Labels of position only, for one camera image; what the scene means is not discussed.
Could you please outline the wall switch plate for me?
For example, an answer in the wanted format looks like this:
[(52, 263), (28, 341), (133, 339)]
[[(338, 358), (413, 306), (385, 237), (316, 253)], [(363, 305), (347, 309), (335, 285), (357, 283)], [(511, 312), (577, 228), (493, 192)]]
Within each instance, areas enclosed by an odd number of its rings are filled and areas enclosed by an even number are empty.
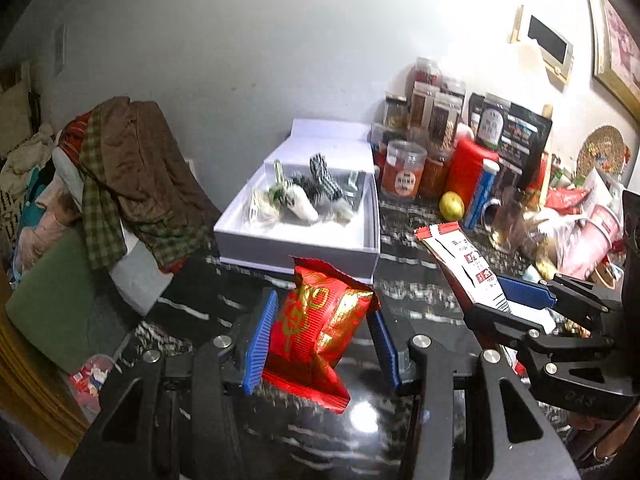
[(61, 24), (54, 31), (53, 35), (53, 73), (58, 75), (65, 66), (66, 52), (66, 25)]

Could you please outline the clear jar orange label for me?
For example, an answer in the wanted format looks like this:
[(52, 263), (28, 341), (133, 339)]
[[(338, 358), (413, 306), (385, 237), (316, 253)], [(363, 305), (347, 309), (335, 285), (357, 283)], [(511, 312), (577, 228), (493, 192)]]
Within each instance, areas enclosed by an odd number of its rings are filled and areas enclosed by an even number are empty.
[(427, 150), (420, 144), (390, 141), (382, 171), (382, 194), (393, 200), (412, 202), (418, 195), (426, 156)]

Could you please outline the small framed chalkboard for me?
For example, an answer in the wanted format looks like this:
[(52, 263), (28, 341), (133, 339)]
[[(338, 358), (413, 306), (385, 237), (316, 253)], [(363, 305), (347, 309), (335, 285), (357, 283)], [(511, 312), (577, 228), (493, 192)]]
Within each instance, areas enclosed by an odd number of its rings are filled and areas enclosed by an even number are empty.
[(515, 12), (510, 43), (536, 41), (550, 76), (566, 86), (573, 67), (573, 45), (521, 4)]

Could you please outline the red white sachet strip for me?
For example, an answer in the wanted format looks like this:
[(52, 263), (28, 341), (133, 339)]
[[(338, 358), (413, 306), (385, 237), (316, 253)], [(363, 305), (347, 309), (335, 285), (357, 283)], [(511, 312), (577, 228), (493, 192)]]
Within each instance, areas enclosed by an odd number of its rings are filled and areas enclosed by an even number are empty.
[(478, 304), (510, 312), (497, 275), (458, 222), (422, 226), (414, 234), (437, 260), (464, 312)]

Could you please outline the bag of cream rope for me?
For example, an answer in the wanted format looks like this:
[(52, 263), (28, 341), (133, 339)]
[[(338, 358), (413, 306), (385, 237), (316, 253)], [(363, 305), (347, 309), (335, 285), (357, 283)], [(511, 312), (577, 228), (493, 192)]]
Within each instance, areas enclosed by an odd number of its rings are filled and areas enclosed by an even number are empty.
[(281, 205), (267, 190), (253, 188), (247, 202), (247, 221), (252, 226), (272, 226), (282, 218)]

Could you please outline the green patterned packet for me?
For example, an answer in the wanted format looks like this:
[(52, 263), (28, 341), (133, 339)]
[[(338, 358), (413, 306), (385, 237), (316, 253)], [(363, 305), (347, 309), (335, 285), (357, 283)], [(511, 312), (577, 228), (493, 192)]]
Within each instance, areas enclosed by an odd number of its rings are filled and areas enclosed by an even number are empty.
[(273, 163), (273, 171), (276, 180), (268, 191), (270, 204), (273, 207), (291, 209), (295, 205), (295, 197), (291, 193), (294, 183), (285, 177), (282, 162), (279, 159)]

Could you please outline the red canister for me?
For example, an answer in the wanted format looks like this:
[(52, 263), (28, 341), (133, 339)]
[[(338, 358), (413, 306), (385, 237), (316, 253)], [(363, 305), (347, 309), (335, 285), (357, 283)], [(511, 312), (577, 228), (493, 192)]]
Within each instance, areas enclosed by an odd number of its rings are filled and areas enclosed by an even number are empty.
[(460, 140), (452, 154), (444, 191), (456, 193), (465, 207), (471, 203), (484, 159), (498, 162), (499, 155), (470, 139)]

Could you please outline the woven straw plate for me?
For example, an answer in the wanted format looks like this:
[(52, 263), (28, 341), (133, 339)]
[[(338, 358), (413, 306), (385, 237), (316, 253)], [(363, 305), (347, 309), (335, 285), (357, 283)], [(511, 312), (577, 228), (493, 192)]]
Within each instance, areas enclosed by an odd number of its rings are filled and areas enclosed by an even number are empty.
[(620, 178), (630, 159), (630, 149), (620, 132), (604, 125), (591, 133), (582, 144), (577, 157), (576, 176), (587, 177), (593, 168), (614, 178)]

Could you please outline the tall jar grain contents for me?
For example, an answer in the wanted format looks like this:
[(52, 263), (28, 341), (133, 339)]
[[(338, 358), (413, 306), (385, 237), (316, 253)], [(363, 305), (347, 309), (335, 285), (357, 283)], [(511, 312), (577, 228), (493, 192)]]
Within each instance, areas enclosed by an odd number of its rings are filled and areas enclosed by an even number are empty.
[(438, 92), (428, 124), (428, 140), (439, 150), (450, 150), (454, 145), (462, 110), (462, 99), (452, 94)]

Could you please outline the glass mug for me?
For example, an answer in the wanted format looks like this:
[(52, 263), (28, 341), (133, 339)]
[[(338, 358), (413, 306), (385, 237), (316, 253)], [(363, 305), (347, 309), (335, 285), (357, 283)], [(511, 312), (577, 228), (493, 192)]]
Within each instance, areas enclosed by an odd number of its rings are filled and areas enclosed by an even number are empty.
[(536, 197), (534, 192), (507, 186), (499, 197), (488, 200), (480, 214), (480, 223), (495, 250), (514, 254), (526, 235), (539, 226), (540, 209), (532, 204)]

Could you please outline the red gold snack packet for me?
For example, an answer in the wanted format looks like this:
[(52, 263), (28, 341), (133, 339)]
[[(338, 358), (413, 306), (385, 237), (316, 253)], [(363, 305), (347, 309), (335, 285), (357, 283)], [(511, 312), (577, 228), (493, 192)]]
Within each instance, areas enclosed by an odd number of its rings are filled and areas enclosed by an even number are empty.
[(270, 335), (262, 379), (293, 396), (342, 414), (349, 392), (335, 367), (378, 297), (329, 263), (294, 259), (296, 287), (285, 298)]

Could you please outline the trash bin with pink bag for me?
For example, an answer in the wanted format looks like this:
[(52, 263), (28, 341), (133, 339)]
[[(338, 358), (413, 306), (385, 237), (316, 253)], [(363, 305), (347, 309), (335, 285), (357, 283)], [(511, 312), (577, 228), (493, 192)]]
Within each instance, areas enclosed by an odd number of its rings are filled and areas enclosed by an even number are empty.
[(77, 404), (93, 415), (101, 411), (100, 392), (113, 373), (121, 372), (122, 368), (105, 354), (96, 354), (76, 372), (68, 376), (70, 392)]

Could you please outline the gold framed picture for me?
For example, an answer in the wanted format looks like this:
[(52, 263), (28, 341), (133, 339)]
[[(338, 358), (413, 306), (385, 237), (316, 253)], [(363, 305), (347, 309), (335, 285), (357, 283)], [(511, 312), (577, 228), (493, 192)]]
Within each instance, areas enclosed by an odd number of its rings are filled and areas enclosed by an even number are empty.
[(593, 77), (639, 121), (639, 46), (608, 0), (588, 0)]

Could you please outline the green plaid cloth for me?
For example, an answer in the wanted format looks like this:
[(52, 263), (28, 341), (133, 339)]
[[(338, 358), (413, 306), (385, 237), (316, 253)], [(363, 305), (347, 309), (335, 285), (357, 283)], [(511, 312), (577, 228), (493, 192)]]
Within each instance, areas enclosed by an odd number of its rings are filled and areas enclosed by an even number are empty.
[(93, 269), (107, 268), (126, 255), (127, 248), (118, 203), (106, 185), (101, 150), (101, 114), (97, 107), (89, 116), (79, 161), (84, 174), (82, 220), (90, 266)]

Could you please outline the blue effervescent tablet tube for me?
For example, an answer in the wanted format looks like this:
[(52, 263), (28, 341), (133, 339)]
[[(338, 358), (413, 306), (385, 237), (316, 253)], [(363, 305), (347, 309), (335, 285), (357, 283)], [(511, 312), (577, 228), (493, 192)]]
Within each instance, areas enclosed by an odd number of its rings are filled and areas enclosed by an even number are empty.
[(499, 171), (500, 166), (498, 162), (488, 158), (483, 159), (482, 171), (477, 179), (472, 200), (462, 220), (462, 228), (465, 229), (465, 231), (473, 231), (475, 229), (478, 220), (480, 220), (482, 208), (488, 201), (490, 191), (494, 186), (495, 178)]

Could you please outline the clear zip bag with snacks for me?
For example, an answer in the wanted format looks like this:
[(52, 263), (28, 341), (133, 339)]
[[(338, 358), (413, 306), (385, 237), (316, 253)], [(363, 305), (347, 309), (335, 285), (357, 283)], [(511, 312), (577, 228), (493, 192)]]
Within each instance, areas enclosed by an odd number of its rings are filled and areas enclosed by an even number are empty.
[(343, 191), (352, 211), (357, 212), (366, 188), (367, 174), (364, 171), (331, 170), (330, 175)]

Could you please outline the black stand-up pouch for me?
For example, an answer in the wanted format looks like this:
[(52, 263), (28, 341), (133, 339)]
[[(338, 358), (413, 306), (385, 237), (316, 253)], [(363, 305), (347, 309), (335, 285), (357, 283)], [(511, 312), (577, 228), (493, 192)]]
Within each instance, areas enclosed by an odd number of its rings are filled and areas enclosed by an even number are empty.
[[(474, 140), (480, 124), (484, 99), (485, 96), (472, 93), (469, 100), (469, 118)], [(494, 151), (499, 155), (500, 171), (492, 187), (492, 196), (498, 197), (507, 186), (526, 188), (534, 180), (551, 126), (552, 121), (549, 118), (511, 102), (498, 150)]]

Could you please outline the green sofa cushion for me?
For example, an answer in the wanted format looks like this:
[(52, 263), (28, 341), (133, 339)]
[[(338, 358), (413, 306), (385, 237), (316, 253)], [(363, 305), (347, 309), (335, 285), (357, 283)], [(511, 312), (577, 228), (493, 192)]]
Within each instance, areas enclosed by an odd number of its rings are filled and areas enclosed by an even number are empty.
[(81, 230), (69, 230), (28, 271), (6, 314), (46, 358), (74, 374), (92, 356), (114, 356), (140, 315), (107, 270), (90, 266)]

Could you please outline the tall jar red contents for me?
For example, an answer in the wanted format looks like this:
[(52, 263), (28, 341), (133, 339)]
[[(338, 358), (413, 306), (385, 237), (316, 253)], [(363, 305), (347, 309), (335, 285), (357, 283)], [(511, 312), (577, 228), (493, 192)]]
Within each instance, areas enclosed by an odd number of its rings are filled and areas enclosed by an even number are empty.
[(442, 80), (442, 72), (438, 64), (429, 58), (417, 58), (414, 64), (413, 80), (439, 87)]

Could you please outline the dark jar white label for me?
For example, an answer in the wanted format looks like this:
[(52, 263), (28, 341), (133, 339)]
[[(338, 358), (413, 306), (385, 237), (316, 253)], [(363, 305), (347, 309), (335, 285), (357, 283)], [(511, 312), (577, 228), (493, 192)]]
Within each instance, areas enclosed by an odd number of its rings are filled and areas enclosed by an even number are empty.
[(475, 140), (491, 151), (497, 151), (506, 118), (511, 107), (509, 100), (487, 93), (480, 112)]

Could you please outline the yellow lemon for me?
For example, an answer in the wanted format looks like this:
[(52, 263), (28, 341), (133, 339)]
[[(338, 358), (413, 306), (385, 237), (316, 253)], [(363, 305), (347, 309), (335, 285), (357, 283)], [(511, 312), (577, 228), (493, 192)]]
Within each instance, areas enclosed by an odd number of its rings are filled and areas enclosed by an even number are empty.
[(456, 222), (465, 215), (465, 204), (462, 198), (455, 192), (442, 194), (438, 204), (439, 212), (447, 222)]

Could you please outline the tall jar brown contents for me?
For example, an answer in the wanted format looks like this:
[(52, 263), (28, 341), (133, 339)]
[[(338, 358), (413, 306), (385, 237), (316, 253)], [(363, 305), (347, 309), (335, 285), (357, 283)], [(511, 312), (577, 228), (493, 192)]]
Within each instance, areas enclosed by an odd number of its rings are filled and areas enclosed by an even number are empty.
[(411, 96), (409, 127), (426, 130), (439, 88), (426, 82), (416, 81)]

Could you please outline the pink plastic bag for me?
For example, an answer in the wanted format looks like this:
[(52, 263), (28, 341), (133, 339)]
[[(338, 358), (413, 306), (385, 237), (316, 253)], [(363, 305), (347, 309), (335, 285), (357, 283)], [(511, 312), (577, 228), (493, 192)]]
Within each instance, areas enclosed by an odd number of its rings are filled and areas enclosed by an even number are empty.
[(610, 207), (597, 204), (588, 217), (579, 217), (563, 244), (558, 244), (561, 274), (586, 280), (612, 249), (620, 235), (620, 220)]

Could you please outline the black white checkered cloth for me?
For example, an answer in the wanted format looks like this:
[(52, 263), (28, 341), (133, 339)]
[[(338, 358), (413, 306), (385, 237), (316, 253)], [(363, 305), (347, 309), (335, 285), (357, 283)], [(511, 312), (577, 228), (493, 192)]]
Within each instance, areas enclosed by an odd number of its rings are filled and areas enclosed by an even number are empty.
[(320, 218), (319, 206), (327, 206), (330, 212), (326, 215), (340, 223), (349, 223), (356, 212), (352, 211), (344, 199), (341, 188), (331, 177), (326, 166), (326, 158), (320, 153), (309, 159), (310, 176), (293, 174), (290, 179), (294, 185), (291, 193), (295, 197), (295, 205), (291, 208), (299, 218), (314, 223)]

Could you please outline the wooden folding boards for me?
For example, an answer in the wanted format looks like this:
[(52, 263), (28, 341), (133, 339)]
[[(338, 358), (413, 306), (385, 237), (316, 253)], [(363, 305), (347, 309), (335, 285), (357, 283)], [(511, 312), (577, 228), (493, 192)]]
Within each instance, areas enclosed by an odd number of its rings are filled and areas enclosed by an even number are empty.
[(1, 408), (47, 451), (73, 455), (89, 422), (58, 368), (1, 311)]

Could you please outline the white open gift box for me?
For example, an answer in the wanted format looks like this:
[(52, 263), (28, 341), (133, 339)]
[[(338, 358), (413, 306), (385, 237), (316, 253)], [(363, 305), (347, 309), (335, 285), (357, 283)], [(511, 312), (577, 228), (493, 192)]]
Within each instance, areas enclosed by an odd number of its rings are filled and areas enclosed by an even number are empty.
[(381, 253), (371, 128), (300, 119), (214, 227), (222, 262), (290, 273), (325, 261), (372, 283)]

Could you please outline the pile of clothes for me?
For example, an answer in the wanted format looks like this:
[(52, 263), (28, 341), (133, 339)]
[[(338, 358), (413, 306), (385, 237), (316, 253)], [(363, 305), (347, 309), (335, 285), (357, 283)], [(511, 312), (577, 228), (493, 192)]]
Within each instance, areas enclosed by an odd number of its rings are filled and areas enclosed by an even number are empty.
[(43, 124), (2, 159), (1, 259), (14, 286), (80, 219), (84, 182)]

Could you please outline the small jar pink lid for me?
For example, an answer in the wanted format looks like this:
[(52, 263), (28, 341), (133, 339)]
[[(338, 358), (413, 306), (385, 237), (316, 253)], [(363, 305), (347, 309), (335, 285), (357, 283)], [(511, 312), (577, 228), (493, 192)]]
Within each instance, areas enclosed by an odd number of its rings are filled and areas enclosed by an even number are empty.
[(383, 125), (387, 128), (402, 130), (408, 125), (408, 103), (405, 96), (386, 93)]

